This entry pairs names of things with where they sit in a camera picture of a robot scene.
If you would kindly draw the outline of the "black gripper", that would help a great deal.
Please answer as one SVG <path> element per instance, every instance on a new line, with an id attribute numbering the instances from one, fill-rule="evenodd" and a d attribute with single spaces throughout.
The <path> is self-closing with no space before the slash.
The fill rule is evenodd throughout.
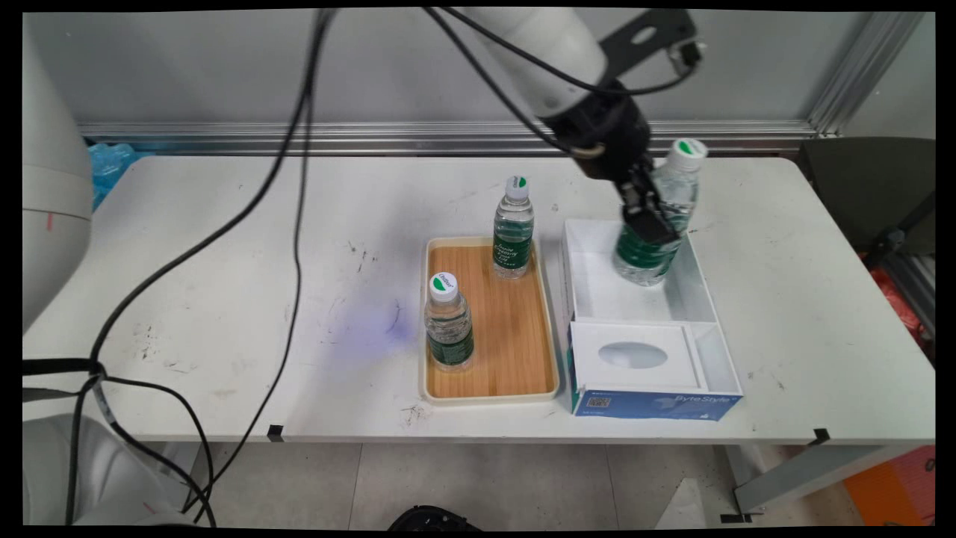
<path id="1" fill-rule="evenodd" d="M 678 241 L 655 180 L 651 129 L 632 96 L 589 94 L 567 111 L 541 120 L 567 146 L 603 146 L 600 156 L 577 158 L 576 163 L 591 179 L 619 183 L 621 216 L 636 236 L 655 245 Z"/>

